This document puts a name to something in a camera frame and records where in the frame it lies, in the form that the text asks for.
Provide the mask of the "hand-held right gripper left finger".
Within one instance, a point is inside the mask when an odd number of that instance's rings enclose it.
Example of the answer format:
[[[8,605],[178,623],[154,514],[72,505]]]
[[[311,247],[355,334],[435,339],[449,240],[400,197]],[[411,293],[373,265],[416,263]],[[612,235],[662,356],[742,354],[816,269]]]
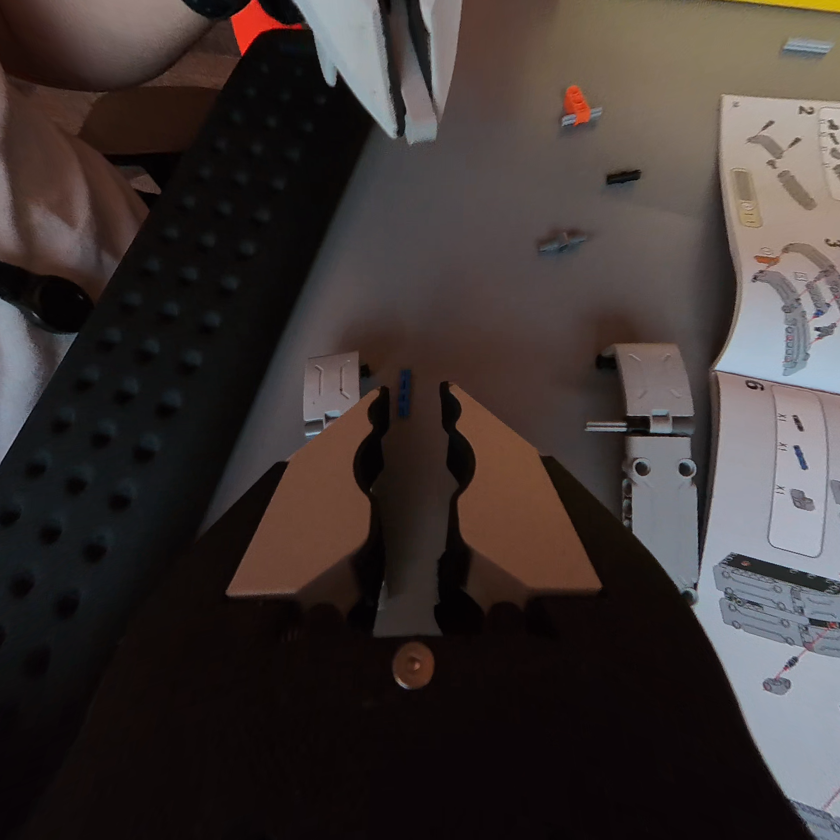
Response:
[[[327,605],[373,630],[385,546],[372,488],[384,468],[390,402],[388,387],[374,388],[290,457],[228,598]]]

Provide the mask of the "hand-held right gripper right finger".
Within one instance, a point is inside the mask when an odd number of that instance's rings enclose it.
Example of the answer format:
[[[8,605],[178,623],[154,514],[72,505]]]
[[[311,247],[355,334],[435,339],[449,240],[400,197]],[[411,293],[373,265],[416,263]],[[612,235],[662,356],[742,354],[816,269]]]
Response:
[[[497,606],[594,596],[602,581],[540,452],[457,384],[440,384],[456,483],[437,562],[442,634],[478,634]]]

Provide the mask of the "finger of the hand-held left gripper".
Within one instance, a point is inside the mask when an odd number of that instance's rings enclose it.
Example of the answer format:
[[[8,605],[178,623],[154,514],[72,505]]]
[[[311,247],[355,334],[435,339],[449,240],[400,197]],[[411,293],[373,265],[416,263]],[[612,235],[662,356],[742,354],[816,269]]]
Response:
[[[463,3],[408,1],[408,27],[436,113],[443,113],[455,70]]]
[[[391,31],[391,4],[383,1],[295,1],[309,26],[322,74],[341,77],[366,111],[393,139],[404,135],[404,100]]]

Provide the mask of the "grey desk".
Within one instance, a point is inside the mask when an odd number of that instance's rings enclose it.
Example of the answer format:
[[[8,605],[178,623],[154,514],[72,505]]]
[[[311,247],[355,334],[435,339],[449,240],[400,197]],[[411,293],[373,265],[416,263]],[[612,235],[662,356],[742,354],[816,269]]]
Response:
[[[790,37],[835,43],[825,57]],[[577,85],[591,123],[562,128]],[[455,382],[555,457],[616,516],[621,386],[595,357],[676,343],[696,408],[705,537],[711,369],[737,279],[718,163],[721,98],[838,101],[838,15],[730,2],[465,2],[437,140],[379,130],[291,317],[203,528],[303,443],[308,357],[358,350],[376,384],[413,372],[412,413],[385,438],[388,556],[378,636],[438,634],[448,499],[438,384]],[[641,170],[636,183],[605,175]],[[537,253],[559,229],[589,236]]]

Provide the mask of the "person's left hand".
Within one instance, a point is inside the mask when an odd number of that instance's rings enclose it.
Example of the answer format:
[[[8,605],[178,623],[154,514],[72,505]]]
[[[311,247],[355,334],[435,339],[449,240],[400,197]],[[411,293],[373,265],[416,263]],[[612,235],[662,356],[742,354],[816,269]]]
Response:
[[[2,66],[45,87],[132,88],[171,69],[222,20],[183,1],[2,1]]]

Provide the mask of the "grey toy panel assembly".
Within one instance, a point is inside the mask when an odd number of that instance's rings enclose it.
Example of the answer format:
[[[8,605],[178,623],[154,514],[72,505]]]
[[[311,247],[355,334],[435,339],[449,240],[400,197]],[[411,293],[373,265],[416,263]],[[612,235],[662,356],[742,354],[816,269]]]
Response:
[[[615,343],[595,360],[616,371],[623,418],[589,421],[592,434],[624,439],[621,521],[656,558],[690,606],[700,571],[696,413],[686,367],[673,343]]]
[[[306,439],[318,436],[360,399],[358,351],[309,358],[304,369],[302,400]]]

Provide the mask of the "orange brick with grey pin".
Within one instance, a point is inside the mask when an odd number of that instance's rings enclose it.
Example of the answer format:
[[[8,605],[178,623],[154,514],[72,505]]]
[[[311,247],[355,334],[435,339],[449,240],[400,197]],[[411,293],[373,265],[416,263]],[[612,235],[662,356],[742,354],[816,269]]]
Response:
[[[572,85],[566,88],[563,96],[563,115],[560,118],[562,128],[574,128],[593,123],[602,114],[603,109],[591,106],[579,86]]]

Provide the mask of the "black perforated chair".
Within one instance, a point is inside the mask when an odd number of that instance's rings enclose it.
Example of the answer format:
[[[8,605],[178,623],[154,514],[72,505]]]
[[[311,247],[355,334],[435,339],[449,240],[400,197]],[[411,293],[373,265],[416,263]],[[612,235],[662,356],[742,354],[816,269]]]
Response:
[[[247,50],[2,463],[2,838],[194,539],[371,130],[313,35]]]

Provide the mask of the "open instruction booklet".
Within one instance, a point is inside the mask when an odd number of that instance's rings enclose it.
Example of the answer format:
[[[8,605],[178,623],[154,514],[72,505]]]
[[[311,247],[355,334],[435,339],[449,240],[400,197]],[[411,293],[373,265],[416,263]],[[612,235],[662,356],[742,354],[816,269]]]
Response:
[[[710,373],[715,434],[696,614],[763,758],[838,838],[839,192],[836,101],[721,98],[737,279]]]

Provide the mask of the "black foam microphone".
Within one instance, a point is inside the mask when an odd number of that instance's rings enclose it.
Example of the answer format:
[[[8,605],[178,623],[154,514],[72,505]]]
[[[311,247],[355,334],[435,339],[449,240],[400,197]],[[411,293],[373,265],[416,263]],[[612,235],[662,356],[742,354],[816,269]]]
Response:
[[[1,262],[1,299],[48,333],[77,334],[95,304],[77,283]]]

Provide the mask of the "yellow plastic bin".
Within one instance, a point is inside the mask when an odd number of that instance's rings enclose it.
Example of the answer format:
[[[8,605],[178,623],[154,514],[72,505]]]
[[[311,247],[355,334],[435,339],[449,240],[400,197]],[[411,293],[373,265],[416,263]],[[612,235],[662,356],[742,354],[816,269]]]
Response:
[[[839,1],[811,1],[811,0],[749,0],[749,1],[729,1],[730,3],[750,4],[767,7],[782,7],[801,9],[805,11],[823,12],[828,14],[839,14]]]

